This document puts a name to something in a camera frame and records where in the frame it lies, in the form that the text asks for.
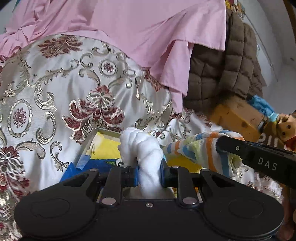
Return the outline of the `pink draped sheet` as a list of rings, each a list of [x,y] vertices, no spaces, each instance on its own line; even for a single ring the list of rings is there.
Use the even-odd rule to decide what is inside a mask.
[[[58,33],[121,49],[169,88],[180,113],[194,45],[225,49],[226,6],[224,1],[20,1],[1,35],[1,60]]]

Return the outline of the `cartoon wall poster right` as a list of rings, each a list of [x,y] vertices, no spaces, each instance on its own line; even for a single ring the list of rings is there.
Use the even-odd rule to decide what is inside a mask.
[[[236,13],[241,20],[245,17],[245,8],[238,0],[225,0],[226,8]]]

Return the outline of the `wooden bed frame right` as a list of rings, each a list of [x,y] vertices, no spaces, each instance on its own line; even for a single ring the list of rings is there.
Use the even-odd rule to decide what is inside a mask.
[[[252,107],[247,101],[232,96],[218,104],[210,114],[210,121],[225,130],[240,133],[245,140],[257,142],[260,129],[267,117]]]

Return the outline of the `grey tray with colourful picture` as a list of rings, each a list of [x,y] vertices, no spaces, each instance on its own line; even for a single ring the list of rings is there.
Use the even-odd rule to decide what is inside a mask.
[[[120,145],[120,138],[118,141],[111,140],[100,132],[97,132],[95,137],[85,154],[82,154],[78,163],[71,163],[64,172],[61,181],[67,180],[77,174],[80,174],[86,170],[95,168],[100,173],[108,173],[112,167],[130,167],[123,163],[121,155],[118,149]],[[123,189],[124,197],[130,197],[130,189],[135,187],[126,187]]]

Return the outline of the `colourful clothes pile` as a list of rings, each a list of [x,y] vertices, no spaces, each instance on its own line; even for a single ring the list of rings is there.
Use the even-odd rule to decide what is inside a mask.
[[[288,151],[295,151],[295,112],[291,114],[276,113],[275,110],[260,96],[254,95],[248,103],[264,115],[263,124],[259,126],[262,133],[264,126],[268,122],[276,125],[278,137],[287,146]]]

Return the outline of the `striped pastel sock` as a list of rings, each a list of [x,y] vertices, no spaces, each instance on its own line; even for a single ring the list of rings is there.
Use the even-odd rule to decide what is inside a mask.
[[[239,133],[223,130],[199,133],[169,143],[163,147],[168,166],[185,167],[191,173],[209,169],[228,178],[236,177],[242,159],[235,154],[216,150],[217,140],[222,136],[244,140]]]

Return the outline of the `floral satin bedspread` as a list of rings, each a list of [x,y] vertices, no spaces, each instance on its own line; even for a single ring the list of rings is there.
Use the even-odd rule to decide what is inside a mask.
[[[129,127],[167,144],[223,131],[201,113],[172,108],[167,89],[118,48],[53,35],[1,66],[1,240],[274,240],[283,208],[271,196],[201,169],[199,205],[127,198],[99,204],[109,173],[67,180],[97,132],[118,141]]]

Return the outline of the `brown quilted jacket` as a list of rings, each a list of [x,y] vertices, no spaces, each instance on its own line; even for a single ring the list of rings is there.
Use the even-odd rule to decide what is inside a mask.
[[[232,95],[244,100],[254,95],[262,97],[263,81],[255,33],[227,9],[225,50],[194,46],[183,106],[210,113],[220,101]]]

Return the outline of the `brown bag with white letters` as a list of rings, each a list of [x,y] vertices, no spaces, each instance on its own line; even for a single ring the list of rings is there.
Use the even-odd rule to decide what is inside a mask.
[[[276,132],[276,125],[273,122],[268,122],[257,141],[260,144],[264,144],[267,146],[287,150],[287,146],[284,142],[278,137]]]

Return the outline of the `white and blue sock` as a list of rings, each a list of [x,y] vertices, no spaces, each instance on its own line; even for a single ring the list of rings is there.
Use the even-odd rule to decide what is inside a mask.
[[[118,149],[125,165],[139,166],[138,186],[130,189],[131,198],[175,198],[171,188],[161,185],[160,167],[164,153],[154,136],[134,127],[126,128],[121,133]]]

